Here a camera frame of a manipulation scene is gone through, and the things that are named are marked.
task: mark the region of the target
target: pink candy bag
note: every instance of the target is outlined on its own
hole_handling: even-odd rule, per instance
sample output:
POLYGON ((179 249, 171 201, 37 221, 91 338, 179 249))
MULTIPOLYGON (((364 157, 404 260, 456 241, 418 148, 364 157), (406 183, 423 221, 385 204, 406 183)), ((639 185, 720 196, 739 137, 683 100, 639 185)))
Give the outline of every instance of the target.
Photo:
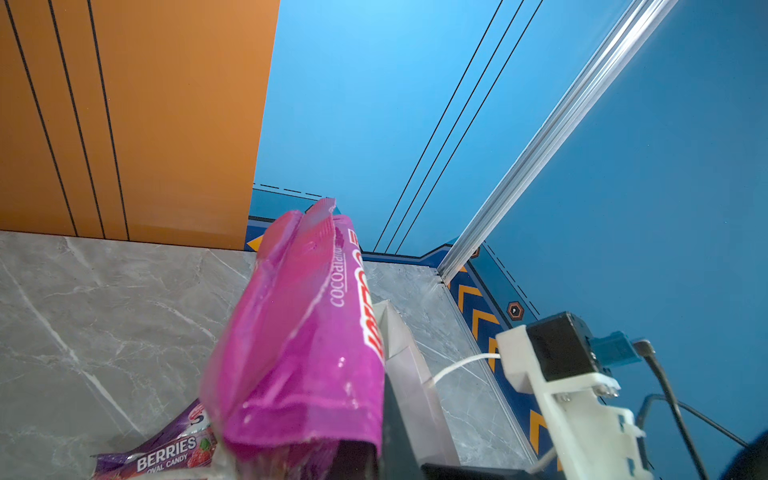
POLYGON ((352 222, 335 206, 266 231, 204 373, 200 399, 246 478, 323 478, 339 440, 381 449, 382 342, 352 222))

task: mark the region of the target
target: hexagon symbol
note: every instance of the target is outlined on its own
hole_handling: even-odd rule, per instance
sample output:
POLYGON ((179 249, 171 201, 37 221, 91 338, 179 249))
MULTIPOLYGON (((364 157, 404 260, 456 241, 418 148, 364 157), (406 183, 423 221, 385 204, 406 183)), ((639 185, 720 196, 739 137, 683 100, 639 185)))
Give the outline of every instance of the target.
POLYGON ((509 306, 507 307, 507 314, 509 315, 509 318, 513 319, 514 321, 522 320, 523 313, 525 313, 525 309, 520 304, 520 302, 509 303, 509 306))

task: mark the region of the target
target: raspberry image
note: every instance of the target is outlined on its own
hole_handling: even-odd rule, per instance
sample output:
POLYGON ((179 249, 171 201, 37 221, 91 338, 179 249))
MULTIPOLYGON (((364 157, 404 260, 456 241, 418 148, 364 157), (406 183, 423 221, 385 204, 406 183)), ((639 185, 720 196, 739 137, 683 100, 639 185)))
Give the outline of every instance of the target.
POLYGON ((200 446, 192 453, 192 456, 187 460, 187 467, 198 467, 200 465, 206 465, 210 462, 210 458, 213 456, 213 451, 210 447, 208 439, 203 439, 200 442, 200 446))

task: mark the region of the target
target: gray marble floor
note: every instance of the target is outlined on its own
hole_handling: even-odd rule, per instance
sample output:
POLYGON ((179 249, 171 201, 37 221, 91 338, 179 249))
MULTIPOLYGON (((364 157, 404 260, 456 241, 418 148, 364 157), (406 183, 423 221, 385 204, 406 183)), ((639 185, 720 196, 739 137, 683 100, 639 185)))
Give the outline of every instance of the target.
MULTIPOLYGON (((254 260, 0 232, 0 478, 87 478, 90 455, 133 448, 175 417, 196 397, 254 260)), ((394 303, 433 373, 475 353, 434 270, 366 269, 375 300, 394 303)), ((485 364, 438 391, 462 463, 529 463, 485 364)))

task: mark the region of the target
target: orange wall panel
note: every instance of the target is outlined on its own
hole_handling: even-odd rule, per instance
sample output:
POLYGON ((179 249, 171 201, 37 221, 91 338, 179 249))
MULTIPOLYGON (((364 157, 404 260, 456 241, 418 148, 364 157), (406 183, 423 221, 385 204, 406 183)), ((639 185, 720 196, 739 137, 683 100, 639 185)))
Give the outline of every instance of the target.
POLYGON ((278 8, 93 2, 132 240, 243 248, 278 8))
POLYGON ((51 10, 44 0, 10 0, 9 4, 64 181, 77 234, 101 238, 104 235, 51 10))
POLYGON ((5 5, 0 12, 0 229, 74 235, 5 5))
POLYGON ((84 0, 54 0, 52 3, 104 232, 109 239, 127 240, 119 169, 112 151, 88 3, 84 0))

